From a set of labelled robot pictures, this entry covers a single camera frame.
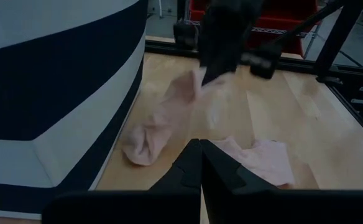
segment wooden table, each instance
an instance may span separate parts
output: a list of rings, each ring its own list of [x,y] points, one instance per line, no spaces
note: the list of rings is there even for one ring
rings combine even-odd
[[[191,138],[233,135],[285,142],[296,189],[363,189],[363,128],[315,76],[277,71],[265,81],[240,66],[231,81],[199,105],[172,136],[155,164],[139,167],[121,152],[128,131],[159,102],[170,80],[198,66],[191,58],[145,54],[139,96],[115,145],[98,190],[149,189]],[[38,223],[0,218],[0,223]],[[202,211],[202,223],[207,223]]]

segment red container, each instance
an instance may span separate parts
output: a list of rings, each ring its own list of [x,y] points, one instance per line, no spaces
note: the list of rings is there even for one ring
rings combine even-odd
[[[190,19],[201,21],[210,0],[191,0]],[[255,27],[292,30],[317,11],[317,0],[265,0]]]
[[[274,40],[278,37],[277,34],[268,34],[263,32],[253,32],[250,34],[250,37],[247,42],[247,46],[249,48],[256,48],[262,44],[266,44],[271,40]],[[284,46],[282,52],[298,54],[303,56],[303,48],[301,46],[301,40],[299,37],[294,37],[286,46]]]

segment navy stripe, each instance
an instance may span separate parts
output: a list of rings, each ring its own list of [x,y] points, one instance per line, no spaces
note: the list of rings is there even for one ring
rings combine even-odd
[[[139,43],[147,2],[0,49],[0,139],[35,139],[106,83]]]
[[[143,60],[122,104],[99,138],[56,187],[39,188],[0,184],[0,210],[22,213],[41,213],[56,196],[71,191],[88,190],[105,161],[122,123],[137,94],[142,79]]]

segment pink cloth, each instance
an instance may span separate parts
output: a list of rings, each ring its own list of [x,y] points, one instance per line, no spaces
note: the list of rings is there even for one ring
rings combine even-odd
[[[141,125],[136,126],[122,148],[135,164],[149,166],[158,158],[172,132],[177,129],[182,115],[191,113],[193,103],[211,88],[222,85],[220,76],[201,87],[205,69],[186,72],[171,81],[163,100]],[[241,149],[234,138],[212,141],[244,167],[276,186],[293,184],[286,146],[280,142],[256,141],[252,149]]]

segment crumpled cloth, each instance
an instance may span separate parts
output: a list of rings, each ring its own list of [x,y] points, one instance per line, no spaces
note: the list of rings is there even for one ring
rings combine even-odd
[[[194,102],[206,92],[224,84],[227,75],[201,86],[205,71],[205,68],[190,70],[171,81],[163,100],[142,124],[132,129],[122,148],[131,162],[143,166],[153,164],[177,129],[182,115],[191,113]],[[232,137],[211,142],[271,184],[294,183],[284,143],[255,141],[252,149],[241,149]]]

